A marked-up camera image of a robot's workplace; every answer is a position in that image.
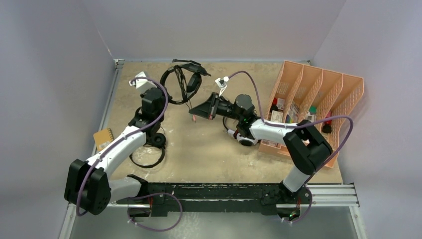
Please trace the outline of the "black headband headset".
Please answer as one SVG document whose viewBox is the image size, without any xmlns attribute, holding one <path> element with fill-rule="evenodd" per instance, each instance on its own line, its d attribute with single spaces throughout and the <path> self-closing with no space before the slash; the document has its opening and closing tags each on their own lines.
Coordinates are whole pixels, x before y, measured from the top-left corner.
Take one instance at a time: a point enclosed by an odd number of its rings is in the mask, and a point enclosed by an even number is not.
<svg viewBox="0 0 422 239">
<path fill-rule="evenodd" d="M 160 84 L 165 86 L 167 78 L 171 73 L 176 74 L 179 87 L 181 89 L 182 99 L 175 101 L 172 96 L 168 93 L 169 103 L 174 105 L 182 105 L 191 100 L 191 98 L 198 92 L 202 84 L 202 76 L 211 76 L 211 74 L 201 65 L 201 63 L 193 60 L 181 60 L 173 59 L 172 63 L 181 62 L 182 64 L 174 65 L 169 67 L 161 76 Z M 186 76 L 183 70 L 187 70 L 192 73 L 190 80 L 186 81 Z"/>
</svg>

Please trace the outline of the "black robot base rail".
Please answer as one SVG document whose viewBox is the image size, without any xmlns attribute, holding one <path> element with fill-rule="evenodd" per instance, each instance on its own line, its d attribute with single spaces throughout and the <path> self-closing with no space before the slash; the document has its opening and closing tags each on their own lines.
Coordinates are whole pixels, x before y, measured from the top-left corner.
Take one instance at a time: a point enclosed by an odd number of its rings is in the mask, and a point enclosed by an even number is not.
<svg viewBox="0 0 422 239">
<path fill-rule="evenodd" d="M 134 207 L 149 209 L 153 217 L 169 212 L 260 213 L 296 220 L 301 207 L 312 203 L 306 186 L 295 193 L 281 189 L 280 183 L 181 183 L 141 180 L 136 196 L 120 199 L 130 205 L 130 215 L 139 216 Z"/>
</svg>

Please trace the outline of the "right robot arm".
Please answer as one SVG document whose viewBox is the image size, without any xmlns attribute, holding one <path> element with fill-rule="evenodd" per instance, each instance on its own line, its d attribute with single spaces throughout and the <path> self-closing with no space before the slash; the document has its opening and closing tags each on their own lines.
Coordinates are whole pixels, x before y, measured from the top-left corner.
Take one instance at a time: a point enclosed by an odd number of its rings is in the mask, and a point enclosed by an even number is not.
<svg viewBox="0 0 422 239">
<path fill-rule="evenodd" d="M 236 120 L 236 130 L 231 132 L 235 138 L 266 140 L 285 146 L 294 164 L 280 183 L 280 198 L 287 203 L 299 196 L 299 190 L 333 153 L 331 145 L 312 122 L 279 123 L 262 119 L 256 114 L 251 97 L 246 94 L 240 94 L 230 102 L 212 93 L 189 112 L 209 120 L 215 116 Z"/>
</svg>

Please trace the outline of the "white and black headphones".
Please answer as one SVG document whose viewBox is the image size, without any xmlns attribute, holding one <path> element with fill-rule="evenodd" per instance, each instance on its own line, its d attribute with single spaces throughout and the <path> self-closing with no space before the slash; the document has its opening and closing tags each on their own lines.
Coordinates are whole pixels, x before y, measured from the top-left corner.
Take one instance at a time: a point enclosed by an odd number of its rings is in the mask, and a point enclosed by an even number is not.
<svg viewBox="0 0 422 239">
<path fill-rule="evenodd" d="M 226 132 L 230 137 L 236 139 L 241 145 L 252 147 L 255 146 L 259 140 L 258 139 L 251 139 L 247 137 L 243 137 L 238 130 L 229 129 L 226 125 L 227 117 L 222 118 L 222 124 L 224 127 L 224 132 Z"/>
</svg>

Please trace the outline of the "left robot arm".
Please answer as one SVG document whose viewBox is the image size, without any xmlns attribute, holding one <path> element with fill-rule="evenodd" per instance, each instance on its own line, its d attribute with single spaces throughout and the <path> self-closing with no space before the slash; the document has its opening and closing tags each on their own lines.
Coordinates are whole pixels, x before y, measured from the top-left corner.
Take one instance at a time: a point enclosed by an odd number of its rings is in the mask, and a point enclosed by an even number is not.
<svg viewBox="0 0 422 239">
<path fill-rule="evenodd" d="M 121 199 L 130 198 L 137 204 L 148 199 L 143 179 L 132 175 L 122 180 L 109 179 L 135 150 L 144 145 L 163 147 L 166 143 L 158 131 L 169 101 L 166 89 L 152 87 L 141 98 L 141 107 L 114 141 L 87 160 L 76 159 L 70 164 L 64 198 L 76 206 L 77 216 L 98 215 L 110 202 Z"/>
</svg>

